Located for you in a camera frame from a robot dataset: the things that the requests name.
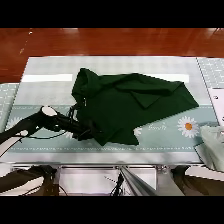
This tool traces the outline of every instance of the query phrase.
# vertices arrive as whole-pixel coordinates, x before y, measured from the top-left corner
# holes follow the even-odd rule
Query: table
[[[160,56],[65,56],[31,57],[10,113],[7,128],[23,117],[50,105],[66,113],[75,104],[71,90],[80,68],[97,74],[138,72],[145,75],[188,77],[185,85],[200,107],[147,124],[135,130],[140,144],[125,146],[107,143],[100,147],[95,140],[78,142],[66,133],[51,140],[24,139],[16,143],[0,161],[17,163],[63,164],[179,164],[200,163],[194,146],[202,143],[200,135],[187,138],[178,130],[178,121],[185,116],[199,126],[217,125],[198,59],[195,57]],[[66,80],[60,80],[60,74]],[[48,137],[55,133],[40,130],[35,136]]]

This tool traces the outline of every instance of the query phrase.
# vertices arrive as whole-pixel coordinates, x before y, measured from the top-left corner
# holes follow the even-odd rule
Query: wooden floor
[[[0,28],[0,82],[19,82],[30,56],[224,57],[222,28]]]

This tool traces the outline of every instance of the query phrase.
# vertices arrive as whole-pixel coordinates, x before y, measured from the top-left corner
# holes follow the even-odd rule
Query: white flower
[[[142,128],[135,128],[135,129],[134,129],[134,135],[135,135],[135,136],[139,136],[139,135],[141,135],[141,130],[142,130]]]
[[[11,119],[7,125],[6,125],[6,128],[5,130],[8,130],[10,128],[12,128],[13,126],[15,126],[19,121],[21,121],[23,118],[21,117],[14,117],[13,119]]]
[[[73,135],[73,133],[67,131],[67,132],[65,132],[63,135],[65,135],[65,138],[70,138],[70,139],[72,139],[72,135]]]
[[[194,138],[197,134],[199,134],[199,127],[194,118],[191,119],[186,116],[182,117],[178,121],[177,127],[179,127],[178,130],[182,131],[182,135],[185,137]]]

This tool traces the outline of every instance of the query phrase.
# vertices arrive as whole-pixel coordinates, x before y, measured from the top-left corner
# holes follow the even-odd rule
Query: dark green cloth
[[[78,121],[92,120],[102,130],[94,134],[102,146],[138,145],[134,128],[198,107],[183,82],[138,73],[98,76],[85,68],[78,73],[72,96],[81,107]]]

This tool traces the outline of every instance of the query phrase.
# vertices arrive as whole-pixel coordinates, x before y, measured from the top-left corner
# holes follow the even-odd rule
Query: folded garment
[[[133,129],[198,107],[183,82],[169,82],[138,73],[102,75],[81,68],[72,90],[77,119],[91,121],[100,132],[94,138],[138,145]]]
[[[216,171],[224,172],[224,127],[202,126],[203,144],[195,147],[204,164]]]

